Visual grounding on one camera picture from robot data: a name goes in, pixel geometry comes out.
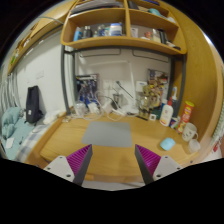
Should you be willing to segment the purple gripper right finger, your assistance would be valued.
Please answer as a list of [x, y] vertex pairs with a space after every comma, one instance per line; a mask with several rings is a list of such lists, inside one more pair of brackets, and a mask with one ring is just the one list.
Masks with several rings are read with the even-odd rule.
[[182, 169], [170, 156], [159, 156], [140, 145], [135, 145], [135, 156], [145, 184], [150, 184]]

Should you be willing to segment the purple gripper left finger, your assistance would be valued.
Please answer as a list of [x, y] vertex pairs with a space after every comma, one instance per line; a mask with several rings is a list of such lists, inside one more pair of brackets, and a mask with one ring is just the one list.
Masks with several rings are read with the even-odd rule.
[[81, 186], [92, 155], [92, 145], [87, 145], [68, 156], [59, 155], [44, 170]]

